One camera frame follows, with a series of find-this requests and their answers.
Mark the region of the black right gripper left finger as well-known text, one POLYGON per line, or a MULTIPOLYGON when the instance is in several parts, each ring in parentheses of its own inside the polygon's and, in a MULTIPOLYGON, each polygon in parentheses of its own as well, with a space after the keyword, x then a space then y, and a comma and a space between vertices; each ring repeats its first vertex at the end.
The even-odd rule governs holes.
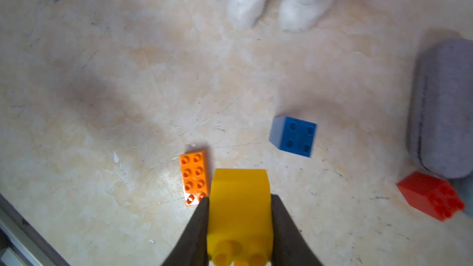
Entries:
POLYGON ((176 246, 162 263, 163 266, 208 266, 207 231, 209 220, 209 198, 204 197, 176 246))

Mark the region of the yellow lego brick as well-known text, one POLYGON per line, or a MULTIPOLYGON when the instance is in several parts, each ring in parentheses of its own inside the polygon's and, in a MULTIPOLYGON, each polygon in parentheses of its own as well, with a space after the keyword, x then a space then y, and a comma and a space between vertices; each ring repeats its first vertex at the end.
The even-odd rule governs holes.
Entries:
POLYGON ((272 250, 267 171, 215 170, 209 199, 209 260, 216 266, 265 266, 271 260, 272 250))

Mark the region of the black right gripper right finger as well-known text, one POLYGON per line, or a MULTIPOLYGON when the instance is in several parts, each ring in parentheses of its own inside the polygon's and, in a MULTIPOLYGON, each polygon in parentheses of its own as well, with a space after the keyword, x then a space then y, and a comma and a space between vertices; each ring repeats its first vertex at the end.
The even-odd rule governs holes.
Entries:
POLYGON ((273 266, 322 266, 307 245, 278 195, 271 195, 273 266))

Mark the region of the red square lego brick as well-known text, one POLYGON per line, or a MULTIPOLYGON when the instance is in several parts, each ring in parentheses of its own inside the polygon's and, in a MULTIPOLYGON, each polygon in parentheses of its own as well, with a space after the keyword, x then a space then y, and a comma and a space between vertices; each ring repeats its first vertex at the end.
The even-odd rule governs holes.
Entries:
POLYGON ((441 222, 466 208, 448 181, 427 174, 414 172, 398 182, 397 188, 411 207, 441 222))

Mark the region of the blue square lego brick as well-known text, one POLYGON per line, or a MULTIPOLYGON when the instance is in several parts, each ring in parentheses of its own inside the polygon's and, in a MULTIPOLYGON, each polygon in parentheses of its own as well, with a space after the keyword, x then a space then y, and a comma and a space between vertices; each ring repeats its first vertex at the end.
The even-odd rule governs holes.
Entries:
POLYGON ((281 151, 310 158, 317 124, 280 116, 273 119, 269 141, 281 151))

